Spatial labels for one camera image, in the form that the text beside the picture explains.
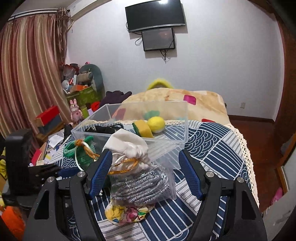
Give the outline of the yellow floral cloth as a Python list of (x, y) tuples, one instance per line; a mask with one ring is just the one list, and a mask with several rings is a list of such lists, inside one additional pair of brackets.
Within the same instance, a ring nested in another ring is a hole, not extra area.
[(115, 225), (140, 222), (154, 209), (156, 203), (144, 206), (120, 206), (111, 202), (105, 209), (106, 218)]

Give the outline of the beige fleece blanket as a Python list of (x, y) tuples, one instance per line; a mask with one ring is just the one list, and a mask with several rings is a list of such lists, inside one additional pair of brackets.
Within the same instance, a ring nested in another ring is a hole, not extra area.
[(189, 91), (184, 89), (155, 88), (133, 94), (123, 103), (133, 102), (178, 102), (187, 106), (188, 119), (207, 119), (227, 125), (230, 123), (226, 105), (221, 95), (207, 90)]

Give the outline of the white drawstring cloth bag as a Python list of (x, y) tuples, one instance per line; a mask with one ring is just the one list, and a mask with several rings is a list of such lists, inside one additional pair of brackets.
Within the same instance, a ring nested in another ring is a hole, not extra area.
[(138, 173), (152, 166), (146, 142), (122, 128), (110, 136), (103, 149), (112, 152), (112, 165), (109, 171), (112, 175)]

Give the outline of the green knitted pouch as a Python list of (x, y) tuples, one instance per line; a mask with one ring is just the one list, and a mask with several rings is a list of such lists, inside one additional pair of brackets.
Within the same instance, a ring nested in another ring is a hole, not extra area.
[(63, 155), (72, 158), (81, 171), (85, 171), (100, 157), (95, 150), (92, 136), (70, 142), (64, 147)]

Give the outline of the pink rabbit plush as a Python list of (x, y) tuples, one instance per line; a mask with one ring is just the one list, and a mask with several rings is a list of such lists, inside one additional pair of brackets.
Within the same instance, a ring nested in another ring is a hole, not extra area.
[(70, 118), (75, 125), (83, 121), (83, 113), (79, 109), (76, 99), (70, 100)]

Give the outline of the small wall monitor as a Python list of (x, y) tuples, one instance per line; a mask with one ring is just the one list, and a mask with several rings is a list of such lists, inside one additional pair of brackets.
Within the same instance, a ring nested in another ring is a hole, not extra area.
[(144, 51), (175, 49), (175, 33), (173, 28), (158, 28), (142, 31)]

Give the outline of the yellow felt ball toy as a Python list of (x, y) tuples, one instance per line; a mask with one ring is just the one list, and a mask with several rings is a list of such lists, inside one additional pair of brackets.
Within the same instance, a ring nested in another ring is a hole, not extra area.
[(154, 116), (147, 121), (147, 125), (153, 133), (160, 133), (165, 129), (165, 120), (160, 116)]

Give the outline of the red box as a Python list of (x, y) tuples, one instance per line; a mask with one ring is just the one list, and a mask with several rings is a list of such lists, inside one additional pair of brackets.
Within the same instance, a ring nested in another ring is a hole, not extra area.
[(58, 106), (52, 106), (39, 114), (37, 117), (34, 119), (34, 123), (36, 126), (45, 126), (47, 125), (50, 121), (52, 121), (57, 115), (59, 115), (60, 111), (58, 109)]

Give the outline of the striped red curtain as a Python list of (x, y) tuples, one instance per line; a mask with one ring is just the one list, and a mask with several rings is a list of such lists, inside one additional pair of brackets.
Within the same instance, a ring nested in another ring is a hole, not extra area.
[(61, 85), (67, 50), (68, 17), (53, 14), (25, 16), (1, 30), (1, 134), (21, 128), (38, 132), (35, 117), (57, 106), (62, 120), (70, 120)]

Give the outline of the large wall television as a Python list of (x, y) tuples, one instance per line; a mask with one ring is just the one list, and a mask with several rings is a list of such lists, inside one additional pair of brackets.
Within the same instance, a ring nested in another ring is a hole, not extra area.
[(129, 32), (186, 25), (184, 11), (179, 0), (134, 4), (125, 8), (125, 14)]

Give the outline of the green storage box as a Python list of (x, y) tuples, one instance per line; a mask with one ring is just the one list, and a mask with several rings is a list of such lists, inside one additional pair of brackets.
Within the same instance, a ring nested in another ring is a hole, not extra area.
[(79, 107), (84, 105), (92, 104), (96, 101), (102, 100), (102, 92), (96, 92), (91, 86), (87, 87), (81, 91), (76, 91), (66, 95), (66, 99), (68, 102), (70, 100), (76, 99)]

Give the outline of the green dinosaur plush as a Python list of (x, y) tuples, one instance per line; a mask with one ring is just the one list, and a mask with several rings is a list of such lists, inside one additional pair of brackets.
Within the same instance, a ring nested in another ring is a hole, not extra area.
[(94, 91), (99, 92), (104, 88), (101, 70), (94, 64), (85, 64), (79, 69), (76, 81), (78, 84), (92, 87)]

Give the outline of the black patterned pouch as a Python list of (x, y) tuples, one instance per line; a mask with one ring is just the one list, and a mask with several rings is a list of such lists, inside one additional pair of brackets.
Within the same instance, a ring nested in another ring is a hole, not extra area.
[(85, 129), (85, 132), (88, 133), (104, 133), (104, 134), (110, 134), (117, 132), (120, 129), (124, 129), (123, 124), (121, 123), (112, 123), (105, 126), (95, 125), (90, 126)]

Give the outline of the yellow green sponge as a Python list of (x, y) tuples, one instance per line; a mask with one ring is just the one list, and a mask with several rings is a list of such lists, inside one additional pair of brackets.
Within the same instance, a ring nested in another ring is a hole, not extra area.
[(153, 134), (149, 126), (144, 120), (136, 120), (132, 123), (135, 133), (143, 138), (153, 138)]

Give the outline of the yellow fuzzy cushion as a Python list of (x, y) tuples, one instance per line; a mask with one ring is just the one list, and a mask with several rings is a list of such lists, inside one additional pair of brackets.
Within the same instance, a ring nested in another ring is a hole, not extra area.
[(157, 78), (147, 87), (147, 90), (156, 89), (156, 88), (170, 88), (174, 89), (170, 82), (163, 78)]

